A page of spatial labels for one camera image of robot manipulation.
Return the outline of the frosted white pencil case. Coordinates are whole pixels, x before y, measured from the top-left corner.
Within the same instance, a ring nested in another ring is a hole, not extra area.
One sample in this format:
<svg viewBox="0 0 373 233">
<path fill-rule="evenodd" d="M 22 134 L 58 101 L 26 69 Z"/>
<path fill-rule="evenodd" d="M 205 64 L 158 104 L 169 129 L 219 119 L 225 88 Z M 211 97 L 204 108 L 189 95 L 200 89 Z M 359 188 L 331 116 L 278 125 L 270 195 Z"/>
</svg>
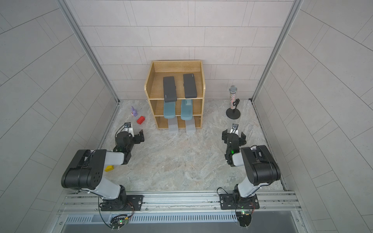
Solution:
<svg viewBox="0 0 373 233">
<path fill-rule="evenodd" d="M 192 118 L 191 120 L 186 120 L 186 133 L 192 134 L 196 132 L 196 127 L 195 127 L 195 119 Z"/>
<path fill-rule="evenodd" d="M 169 133 L 175 134 L 178 133 L 178 120 L 177 117 L 175 116 L 174 118 L 169 118 L 168 119 L 168 130 Z"/>
</svg>

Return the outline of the teal pencil case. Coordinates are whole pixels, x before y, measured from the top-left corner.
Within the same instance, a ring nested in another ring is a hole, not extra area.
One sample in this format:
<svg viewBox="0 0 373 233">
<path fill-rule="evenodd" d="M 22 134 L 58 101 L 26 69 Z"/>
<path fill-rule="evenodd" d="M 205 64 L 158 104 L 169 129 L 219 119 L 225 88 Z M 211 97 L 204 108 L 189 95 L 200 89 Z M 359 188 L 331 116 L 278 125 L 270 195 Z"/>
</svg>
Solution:
<svg viewBox="0 0 373 233">
<path fill-rule="evenodd" d="M 193 100 L 185 99 L 181 102 L 181 119 L 188 121 L 193 118 Z"/>
<path fill-rule="evenodd" d="M 163 116 L 166 119 L 172 119 L 176 116 L 176 102 L 164 102 Z"/>
</svg>

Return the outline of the black pencil case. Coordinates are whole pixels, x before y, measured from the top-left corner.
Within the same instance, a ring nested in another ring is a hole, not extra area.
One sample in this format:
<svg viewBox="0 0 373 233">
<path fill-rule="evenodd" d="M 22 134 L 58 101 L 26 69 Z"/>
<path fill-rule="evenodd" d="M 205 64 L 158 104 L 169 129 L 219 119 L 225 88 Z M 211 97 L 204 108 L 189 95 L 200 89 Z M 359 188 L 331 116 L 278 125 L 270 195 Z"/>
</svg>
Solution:
<svg viewBox="0 0 373 233">
<path fill-rule="evenodd" d="M 163 78 L 164 102 L 176 102 L 176 85 L 173 76 Z"/>
<path fill-rule="evenodd" d="M 196 88 L 194 74 L 193 73 L 184 74 L 183 80 L 184 80 L 185 98 L 186 99 L 197 98 L 197 88 Z"/>
</svg>

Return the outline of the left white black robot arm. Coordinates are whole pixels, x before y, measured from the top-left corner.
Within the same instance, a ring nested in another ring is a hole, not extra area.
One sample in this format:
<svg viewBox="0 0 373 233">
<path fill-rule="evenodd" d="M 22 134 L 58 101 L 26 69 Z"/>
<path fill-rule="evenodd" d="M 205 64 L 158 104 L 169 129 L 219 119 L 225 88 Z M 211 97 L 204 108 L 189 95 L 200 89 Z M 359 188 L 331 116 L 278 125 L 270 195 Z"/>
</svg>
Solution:
<svg viewBox="0 0 373 233">
<path fill-rule="evenodd" d="M 143 195 L 128 196 L 123 185 L 104 177 L 107 166 L 127 165 L 135 144 L 145 141 L 141 130 L 137 135 L 122 131 L 116 135 L 113 151 L 78 150 L 61 178 L 63 188 L 85 190 L 99 196 L 101 211 L 139 211 Z"/>
</svg>

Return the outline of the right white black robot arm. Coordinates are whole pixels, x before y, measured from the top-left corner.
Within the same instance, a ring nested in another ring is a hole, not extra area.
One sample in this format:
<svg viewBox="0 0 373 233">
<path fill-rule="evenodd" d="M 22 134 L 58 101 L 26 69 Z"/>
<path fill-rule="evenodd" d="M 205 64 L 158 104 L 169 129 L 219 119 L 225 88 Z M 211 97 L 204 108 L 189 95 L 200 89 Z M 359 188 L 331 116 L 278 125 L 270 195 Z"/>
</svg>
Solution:
<svg viewBox="0 0 373 233">
<path fill-rule="evenodd" d="M 222 132 L 222 140 L 227 145 L 224 155 L 227 164 L 231 167 L 244 167 L 246 172 L 244 180 L 235 185 L 233 193 L 227 194 L 233 198 L 233 203 L 228 204 L 228 208 L 259 208 L 259 205 L 254 204 L 255 193 L 261 187 L 280 180 L 278 164 L 265 145 L 244 147 L 244 133 L 239 136 L 235 130 L 230 133 L 225 130 Z"/>
</svg>

